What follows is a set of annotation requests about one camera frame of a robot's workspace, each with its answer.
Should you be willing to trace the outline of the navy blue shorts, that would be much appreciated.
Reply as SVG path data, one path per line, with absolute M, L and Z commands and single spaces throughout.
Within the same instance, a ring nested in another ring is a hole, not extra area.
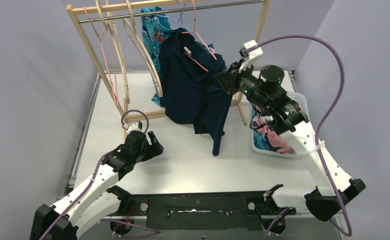
M 226 70 L 224 59 L 178 28 L 162 44 L 159 64 L 165 114 L 177 124 L 192 124 L 196 134 L 209 134 L 212 154 L 217 156 L 232 100 L 215 78 Z

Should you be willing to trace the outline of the pink wire hanger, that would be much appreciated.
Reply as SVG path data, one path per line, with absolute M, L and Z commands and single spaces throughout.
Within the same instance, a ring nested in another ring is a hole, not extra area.
M 113 80 L 113 77 L 111 76 L 110 69 L 108 67 L 108 61 L 107 61 L 107 57 L 106 57 L 106 53 L 105 53 L 105 48 L 104 48 L 104 45 L 103 45 L 103 37 L 105 35 L 105 32 L 108 31 L 108 29 L 106 27 L 103 27 L 102 32 L 99 33 L 96 30 L 96 27 L 94 26 L 94 24 L 92 23 L 92 20 L 91 20 L 91 18 L 89 16 L 89 13 L 87 12 L 86 6 L 83 6 L 83 9 L 84 9 L 84 12 L 85 12 L 85 14 L 87 16 L 87 19 L 89 20 L 89 23 L 91 24 L 91 26 L 93 28 L 93 31 L 95 32 L 95 35 L 97 36 L 97 38 L 99 40 L 99 44 L 100 44 L 101 51 L 102 51 L 102 56 L 103 56 L 105 67 L 106 67 L 106 76 L 107 76 L 107 79 L 108 79 L 108 82 L 109 82 L 109 86 L 111 87 L 111 91 L 112 91 L 111 98 L 112 98 L 115 106 L 118 108 L 119 107 L 118 91 L 114 88 L 114 83 L 117 83 L 117 81 L 116 81 L 117 80 L 116 79 L 116 72 L 114 71 L 114 73 L 113 73 L 113 76 L 114 76 L 114 80 Z
M 201 38 L 201 36 L 199 35 L 198 33 L 198 28 L 197 28 L 197 14 L 196 14 L 196 1 L 195 0 L 192 0 L 192 6 L 193 6 L 193 28 L 190 28 L 193 32 L 192 33 L 189 33 L 187 30 L 185 32 L 183 32 L 182 34 L 192 34 L 193 36 L 195 36 L 195 38 L 198 40 L 197 43 L 198 45 L 201 46 L 201 48 L 205 51 L 205 52 L 208 52 L 212 58 L 216 61 L 217 60 L 217 57 L 215 56 L 214 52 L 209 48 L 209 46 L 204 42 L 204 40 Z

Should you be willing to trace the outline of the pink floral shorts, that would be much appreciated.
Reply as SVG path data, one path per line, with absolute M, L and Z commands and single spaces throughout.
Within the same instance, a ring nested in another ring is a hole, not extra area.
M 293 148 L 269 125 L 265 125 L 264 129 L 264 138 L 267 142 L 268 151 L 272 151 L 279 154 L 293 154 Z

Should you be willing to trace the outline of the teal fish print shorts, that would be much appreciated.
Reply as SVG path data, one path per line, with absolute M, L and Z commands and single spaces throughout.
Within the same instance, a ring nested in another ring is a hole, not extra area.
M 152 13 L 162 10 L 161 7 L 146 7 L 141 9 L 141 13 Z M 180 20 L 175 20 L 171 17 L 166 16 L 165 14 L 155 14 L 141 17 L 142 24 L 142 40 L 145 49 L 147 50 L 151 60 L 154 64 L 155 70 L 160 75 L 161 69 L 159 64 L 159 53 L 164 41 L 168 39 L 171 33 L 174 31 L 169 20 L 178 22 Z M 205 51 L 210 50 L 212 53 L 215 53 L 215 48 L 213 44 L 204 45 L 203 43 L 196 42 L 202 49 Z M 160 106 L 160 97 L 158 96 L 159 90 L 156 90 L 156 94 L 152 97 L 152 101 Z

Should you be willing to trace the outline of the wooden hanger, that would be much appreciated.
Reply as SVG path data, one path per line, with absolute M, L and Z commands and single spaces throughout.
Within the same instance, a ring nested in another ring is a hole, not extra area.
M 115 68 L 115 65 L 116 65 L 115 60 L 118 59 L 118 63 L 119 63 L 119 66 L 121 69 L 121 74 L 122 74 L 124 96 L 126 97 L 129 94 L 128 81 L 127 81 L 127 75 L 126 75 L 126 67 L 124 64 L 124 56 L 122 53 L 122 47 L 121 47 L 119 35 L 117 33 L 117 28 L 115 26 L 114 20 L 106 20 L 106 18 L 104 17 L 104 14 L 102 12 L 102 4 L 100 3 L 100 1 L 96 0 L 95 5 L 97 8 L 97 12 L 101 18 L 101 22 L 102 22 L 103 26 L 108 29 L 113 67 Z M 118 80 L 116 80 L 116 81 L 117 81 L 117 83 L 114 83 L 114 88 L 118 91 Z
M 162 91 L 162 85 L 158 76 L 158 72 L 156 71 L 155 65 L 150 57 L 149 52 L 147 49 L 144 47 L 144 44 L 140 37 L 137 34 L 136 26 L 135 26 L 135 17 L 133 13 L 133 9 L 131 7 L 131 3 L 129 0 L 125 0 L 125 3 L 128 7 L 129 13 L 130 13 L 130 18 L 131 20 L 128 21 L 127 19 L 123 19 L 123 26 L 124 29 L 130 38 L 130 40 L 133 42 L 135 47 L 137 48 L 139 54 L 141 55 L 142 59 L 144 60 L 146 66 L 148 67 L 148 70 L 151 74 L 153 84 L 156 89 L 157 96 L 163 97 L 163 91 Z

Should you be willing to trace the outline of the wooden hanger front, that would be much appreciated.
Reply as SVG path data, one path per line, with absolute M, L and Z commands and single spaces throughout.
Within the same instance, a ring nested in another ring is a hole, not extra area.
M 122 53 L 122 47 L 121 47 L 119 35 L 117 33 L 117 28 L 115 26 L 114 20 L 106 20 L 106 18 L 104 17 L 104 14 L 102 12 L 102 4 L 100 3 L 100 1 L 96 0 L 95 5 L 97 8 L 97 12 L 101 18 L 101 22 L 102 22 L 103 26 L 108 29 L 113 67 L 115 68 L 115 65 L 116 65 L 115 60 L 118 59 L 118 63 L 119 63 L 119 66 L 121 69 L 121 74 L 122 74 L 124 96 L 126 97 L 129 94 L 128 81 L 127 81 L 127 75 L 126 75 L 126 67 L 124 64 L 124 56 Z M 117 83 L 114 83 L 114 88 L 118 91 L 118 80 L 116 80 L 116 81 L 117 81 Z

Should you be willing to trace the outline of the blue shark print shorts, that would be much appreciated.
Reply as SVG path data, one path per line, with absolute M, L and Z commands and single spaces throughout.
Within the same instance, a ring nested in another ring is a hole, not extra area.
M 252 105 L 252 114 L 251 114 L 251 122 L 250 129 L 253 131 L 253 144 L 254 148 L 260 150 L 268 150 L 267 142 L 264 138 L 264 129 L 265 122 L 261 119 L 261 116 L 257 112 L 256 105 L 253 103 Z

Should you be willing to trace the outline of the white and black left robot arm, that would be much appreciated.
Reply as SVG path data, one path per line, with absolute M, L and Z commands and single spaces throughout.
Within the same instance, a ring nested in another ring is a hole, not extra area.
M 108 215 L 130 209 L 130 194 L 117 183 L 145 162 L 163 153 L 154 132 L 131 131 L 125 142 L 103 155 L 94 172 L 62 199 L 35 212 L 31 240 L 77 240 Z

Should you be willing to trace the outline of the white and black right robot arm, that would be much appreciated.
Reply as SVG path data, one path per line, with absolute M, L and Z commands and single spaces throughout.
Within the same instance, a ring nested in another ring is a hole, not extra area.
M 266 211 L 275 214 L 285 207 L 304 209 L 320 221 L 330 220 L 366 188 L 365 183 L 346 173 L 324 142 L 315 139 L 308 115 L 281 86 L 285 74 L 280 67 L 266 65 L 254 76 L 252 66 L 244 70 L 239 66 L 234 62 L 228 70 L 215 74 L 220 86 L 229 95 L 241 92 L 259 108 L 259 115 L 272 118 L 268 124 L 292 147 L 316 184 L 314 188 L 276 185 L 265 193 Z

